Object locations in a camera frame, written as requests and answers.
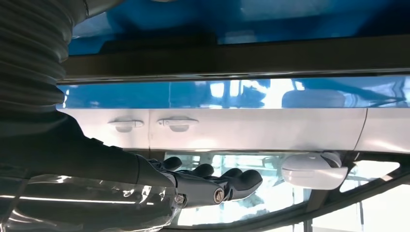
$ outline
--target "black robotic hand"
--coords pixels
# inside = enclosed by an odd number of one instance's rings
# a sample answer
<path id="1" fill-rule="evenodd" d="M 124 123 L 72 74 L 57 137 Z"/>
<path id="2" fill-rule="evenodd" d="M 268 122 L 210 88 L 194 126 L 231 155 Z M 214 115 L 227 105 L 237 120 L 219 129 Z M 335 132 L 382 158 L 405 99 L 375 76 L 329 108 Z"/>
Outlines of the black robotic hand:
<path id="1" fill-rule="evenodd" d="M 262 177 L 256 170 L 242 172 L 233 168 L 216 177 L 212 176 L 214 168 L 210 164 L 201 164 L 192 171 L 175 171 L 182 166 L 177 157 L 163 162 L 151 159 L 149 162 L 157 171 L 174 178 L 185 208 L 240 200 L 251 195 L 262 183 Z"/>

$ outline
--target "window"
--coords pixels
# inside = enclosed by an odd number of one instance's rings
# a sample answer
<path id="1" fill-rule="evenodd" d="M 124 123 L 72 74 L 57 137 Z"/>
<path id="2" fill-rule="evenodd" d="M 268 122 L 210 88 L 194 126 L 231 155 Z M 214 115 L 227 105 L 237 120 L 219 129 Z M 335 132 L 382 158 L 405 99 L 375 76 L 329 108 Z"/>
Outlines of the window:
<path id="1" fill-rule="evenodd" d="M 401 185 L 362 202 L 313 219 L 313 232 L 406 231 L 410 186 Z"/>
<path id="2" fill-rule="evenodd" d="M 285 183 L 278 171 L 280 162 L 295 152 L 269 153 L 223 153 L 223 152 L 167 152 L 165 158 L 179 157 L 181 169 L 193 170 L 199 164 L 209 163 L 214 175 L 219 176 L 231 168 L 242 171 L 255 169 L 262 175 L 264 182 L 258 190 L 246 199 L 225 202 L 221 205 L 183 209 L 174 221 L 174 226 L 198 224 L 230 223 L 275 212 L 294 204 L 307 201 L 309 189 L 296 188 Z"/>
<path id="3" fill-rule="evenodd" d="M 355 162 L 355 166 L 349 172 L 346 180 L 340 187 L 340 191 L 349 191 L 377 178 L 389 178 L 386 175 L 396 170 L 399 166 L 400 164 L 396 162 L 379 162 L 372 160 Z"/>

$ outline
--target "white car door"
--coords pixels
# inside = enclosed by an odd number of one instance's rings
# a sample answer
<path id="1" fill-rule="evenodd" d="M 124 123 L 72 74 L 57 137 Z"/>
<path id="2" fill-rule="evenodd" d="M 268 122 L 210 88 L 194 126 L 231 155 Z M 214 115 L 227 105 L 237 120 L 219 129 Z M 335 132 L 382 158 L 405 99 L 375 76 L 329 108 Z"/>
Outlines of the white car door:
<path id="1" fill-rule="evenodd" d="M 410 153 L 410 110 L 370 108 L 358 151 Z"/>
<path id="2" fill-rule="evenodd" d="M 59 109 L 74 117 L 85 136 L 105 145 L 148 149 L 149 110 L 144 109 Z"/>
<path id="3" fill-rule="evenodd" d="M 366 109 L 153 109 L 151 149 L 353 150 Z"/>

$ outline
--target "metal bolt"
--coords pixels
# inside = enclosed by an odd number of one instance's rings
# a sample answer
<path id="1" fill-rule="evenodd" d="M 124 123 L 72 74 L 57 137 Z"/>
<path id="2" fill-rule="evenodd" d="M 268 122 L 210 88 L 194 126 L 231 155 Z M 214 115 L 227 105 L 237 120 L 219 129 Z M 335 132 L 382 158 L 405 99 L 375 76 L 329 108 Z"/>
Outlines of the metal bolt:
<path id="1" fill-rule="evenodd" d="M 185 197 L 182 196 L 182 195 L 177 195 L 177 196 L 175 197 L 175 202 L 178 203 L 178 204 L 183 203 L 184 200 L 185 200 Z"/>
<path id="2" fill-rule="evenodd" d="M 214 193 L 215 203 L 217 203 L 217 204 L 221 203 L 223 201 L 224 197 L 225 197 L 225 194 L 223 193 L 222 189 L 219 188 L 219 189 L 215 190 L 215 193 Z"/>

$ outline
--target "white side mirror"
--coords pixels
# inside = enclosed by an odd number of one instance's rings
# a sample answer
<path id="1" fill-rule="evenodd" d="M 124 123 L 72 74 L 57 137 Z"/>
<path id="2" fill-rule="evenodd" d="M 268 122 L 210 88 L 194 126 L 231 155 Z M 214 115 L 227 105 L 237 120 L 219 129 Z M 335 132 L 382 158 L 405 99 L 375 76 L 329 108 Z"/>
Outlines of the white side mirror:
<path id="1" fill-rule="evenodd" d="M 330 190 L 339 187 L 348 173 L 341 167 L 339 155 L 334 153 L 307 153 L 292 155 L 282 163 L 284 180 L 306 189 Z"/>

